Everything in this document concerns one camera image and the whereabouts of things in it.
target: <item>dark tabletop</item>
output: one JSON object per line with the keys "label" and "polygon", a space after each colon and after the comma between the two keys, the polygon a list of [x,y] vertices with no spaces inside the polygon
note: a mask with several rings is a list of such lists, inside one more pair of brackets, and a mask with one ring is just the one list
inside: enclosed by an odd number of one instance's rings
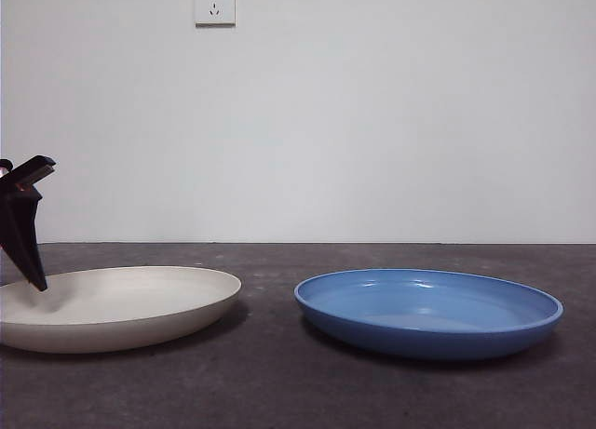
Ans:
{"label": "dark tabletop", "polygon": [[[594,428],[596,245],[51,244],[48,275],[132,265],[237,275],[240,299],[191,336],[126,352],[0,348],[2,428]],[[302,318],[293,287],[344,269],[491,275],[565,307],[553,336],[493,361],[368,353]],[[3,283],[20,279],[3,259]]]}

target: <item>blue plate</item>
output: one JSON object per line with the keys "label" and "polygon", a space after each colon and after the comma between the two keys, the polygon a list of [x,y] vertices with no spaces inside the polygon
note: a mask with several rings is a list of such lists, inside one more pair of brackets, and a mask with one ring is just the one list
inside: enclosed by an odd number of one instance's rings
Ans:
{"label": "blue plate", "polygon": [[509,355],[545,339],[562,305],[481,275],[368,269],[319,275],[294,290],[306,318],[344,342],[421,359]]}

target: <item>gray table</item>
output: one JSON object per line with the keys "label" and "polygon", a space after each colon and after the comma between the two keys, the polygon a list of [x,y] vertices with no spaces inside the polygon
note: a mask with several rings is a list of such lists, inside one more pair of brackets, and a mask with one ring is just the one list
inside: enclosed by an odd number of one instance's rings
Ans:
{"label": "gray table", "polygon": [[[129,265],[220,269],[244,283],[221,321],[98,355],[2,348],[9,428],[596,427],[596,246],[52,244],[47,273]],[[3,283],[19,279],[5,259]],[[462,364],[367,353],[320,333],[293,287],[311,275],[416,267],[493,275],[565,305],[547,342]]]}

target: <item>white wall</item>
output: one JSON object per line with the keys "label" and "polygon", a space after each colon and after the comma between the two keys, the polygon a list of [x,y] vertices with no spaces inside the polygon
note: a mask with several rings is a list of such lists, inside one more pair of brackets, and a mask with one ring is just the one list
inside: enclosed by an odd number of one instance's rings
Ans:
{"label": "white wall", "polygon": [[596,242],[596,0],[2,0],[42,241]]}
{"label": "white wall", "polygon": [[[2,0],[0,0],[0,18],[2,18]],[[2,41],[2,20],[0,20],[0,43]],[[0,66],[2,66],[2,47],[0,47]],[[2,71],[0,71],[0,87],[2,86]],[[2,93],[0,92],[0,104],[2,104]],[[2,155],[2,109],[0,108],[0,155]]]}

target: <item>cream plate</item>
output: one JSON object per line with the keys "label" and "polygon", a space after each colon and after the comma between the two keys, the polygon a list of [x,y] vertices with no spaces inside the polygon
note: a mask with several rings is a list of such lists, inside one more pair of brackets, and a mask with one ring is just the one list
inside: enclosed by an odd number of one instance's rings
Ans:
{"label": "cream plate", "polygon": [[46,353],[111,352],[165,342],[218,320],[240,281],[201,268],[135,266],[0,288],[2,344]]}

